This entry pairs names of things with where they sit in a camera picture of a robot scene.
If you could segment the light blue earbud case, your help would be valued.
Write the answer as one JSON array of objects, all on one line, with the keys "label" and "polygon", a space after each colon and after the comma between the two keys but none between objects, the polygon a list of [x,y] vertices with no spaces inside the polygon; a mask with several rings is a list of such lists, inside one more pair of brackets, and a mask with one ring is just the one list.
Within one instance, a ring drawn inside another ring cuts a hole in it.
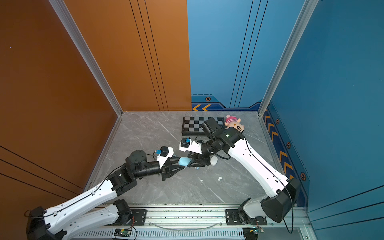
[{"label": "light blue earbud case", "polygon": [[187,158],[187,157],[181,157],[179,158],[179,161],[178,161],[178,164],[180,166],[184,166],[184,167],[187,167],[191,162],[191,159],[190,158]]}]

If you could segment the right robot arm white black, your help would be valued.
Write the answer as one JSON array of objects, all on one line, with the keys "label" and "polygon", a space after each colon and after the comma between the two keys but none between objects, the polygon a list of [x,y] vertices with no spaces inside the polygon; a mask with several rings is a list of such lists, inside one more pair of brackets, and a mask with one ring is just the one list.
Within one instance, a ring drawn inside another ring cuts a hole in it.
[{"label": "right robot arm white black", "polygon": [[237,160],[265,191],[265,196],[248,198],[239,206],[241,222],[248,225],[253,219],[263,216],[276,223],[284,221],[298,200],[300,181],[286,177],[265,161],[251,147],[239,123],[225,122],[220,126],[215,119],[209,118],[201,128],[209,138],[207,142],[190,138],[183,138],[180,142],[180,151],[191,153],[189,166],[205,167],[211,164],[212,157],[217,157],[219,151],[224,151],[229,159]]}]

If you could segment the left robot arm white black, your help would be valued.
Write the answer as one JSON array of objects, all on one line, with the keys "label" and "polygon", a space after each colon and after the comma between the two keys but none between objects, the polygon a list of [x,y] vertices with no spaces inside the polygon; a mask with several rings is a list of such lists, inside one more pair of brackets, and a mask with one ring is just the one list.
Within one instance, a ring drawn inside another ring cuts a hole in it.
[{"label": "left robot arm white black", "polygon": [[55,207],[37,207],[30,211],[26,228],[29,240],[70,240],[84,232],[105,225],[126,225],[134,222],[125,200],[118,197],[137,185],[146,176],[172,177],[183,170],[170,151],[148,162],[147,154],[136,150],[126,162],[113,170],[92,189]]}]

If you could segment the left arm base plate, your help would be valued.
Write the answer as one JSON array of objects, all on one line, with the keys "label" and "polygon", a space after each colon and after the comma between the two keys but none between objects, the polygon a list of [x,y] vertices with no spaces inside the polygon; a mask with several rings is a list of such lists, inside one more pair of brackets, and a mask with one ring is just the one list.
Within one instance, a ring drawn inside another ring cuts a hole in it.
[{"label": "left arm base plate", "polygon": [[147,218],[146,209],[131,210],[129,214],[124,214],[122,217],[118,217],[115,225],[120,226],[144,226]]}]

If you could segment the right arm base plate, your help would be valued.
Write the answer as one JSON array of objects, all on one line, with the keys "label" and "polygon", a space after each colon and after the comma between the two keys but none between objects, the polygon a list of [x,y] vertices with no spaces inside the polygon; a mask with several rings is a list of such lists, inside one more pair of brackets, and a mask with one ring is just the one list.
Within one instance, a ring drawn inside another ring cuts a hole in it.
[{"label": "right arm base plate", "polygon": [[236,225],[253,225],[253,226],[266,226],[267,219],[265,216],[259,216],[256,218],[249,218],[244,214],[240,214],[238,209],[226,209],[226,224],[228,226]]}]

